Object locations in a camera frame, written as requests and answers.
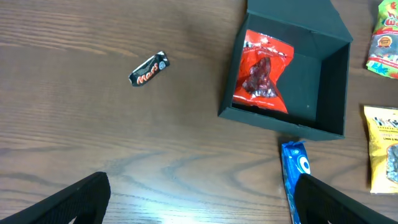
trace black box lid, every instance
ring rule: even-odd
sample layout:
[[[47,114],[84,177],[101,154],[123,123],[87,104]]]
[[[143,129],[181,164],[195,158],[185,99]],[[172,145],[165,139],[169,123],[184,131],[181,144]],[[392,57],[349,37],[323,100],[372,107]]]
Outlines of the black box lid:
[[[248,13],[353,41],[329,0],[248,0]]]

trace snack bag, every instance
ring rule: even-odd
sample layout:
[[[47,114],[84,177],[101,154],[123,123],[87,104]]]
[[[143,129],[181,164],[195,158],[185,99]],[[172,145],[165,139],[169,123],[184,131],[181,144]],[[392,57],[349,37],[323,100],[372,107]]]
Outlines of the snack bag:
[[[234,102],[287,113],[276,83],[293,54],[292,46],[247,30]]]
[[[292,223],[300,224],[299,214],[294,203],[294,190],[301,174],[311,174],[304,142],[282,144],[282,170]]]
[[[365,106],[372,167],[371,193],[398,193],[398,109]]]
[[[366,66],[385,77],[398,78],[398,5],[396,0],[384,0],[372,35]]]

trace candy wrapper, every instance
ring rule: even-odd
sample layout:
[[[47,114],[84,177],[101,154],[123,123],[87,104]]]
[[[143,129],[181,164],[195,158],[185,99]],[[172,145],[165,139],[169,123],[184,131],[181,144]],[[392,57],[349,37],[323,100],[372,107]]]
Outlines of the candy wrapper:
[[[365,106],[372,167],[371,193],[398,193],[398,109]]]
[[[129,75],[130,82],[133,86],[143,86],[168,66],[170,62],[165,52],[158,52],[132,71]]]
[[[398,5],[384,0],[374,29],[366,66],[382,76],[398,78]]]
[[[311,174],[310,162],[308,161],[303,142],[282,144],[282,170],[292,222],[293,224],[300,224],[294,203],[294,190],[300,174]]]
[[[292,46],[247,30],[234,102],[287,113],[276,83],[293,54]]]

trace yellow snack bag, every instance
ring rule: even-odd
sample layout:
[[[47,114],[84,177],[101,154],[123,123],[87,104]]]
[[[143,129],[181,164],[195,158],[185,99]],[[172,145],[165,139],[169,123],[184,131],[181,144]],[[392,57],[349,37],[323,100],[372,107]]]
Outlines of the yellow snack bag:
[[[398,109],[365,106],[372,167],[371,193],[398,193]]]

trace green snack package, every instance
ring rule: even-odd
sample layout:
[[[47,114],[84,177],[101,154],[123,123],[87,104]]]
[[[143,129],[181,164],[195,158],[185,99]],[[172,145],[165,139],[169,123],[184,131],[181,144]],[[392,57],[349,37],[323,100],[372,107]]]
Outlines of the green snack package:
[[[372,35],[366,66],[385,77],[398,79],[398,0],[384,0]]]

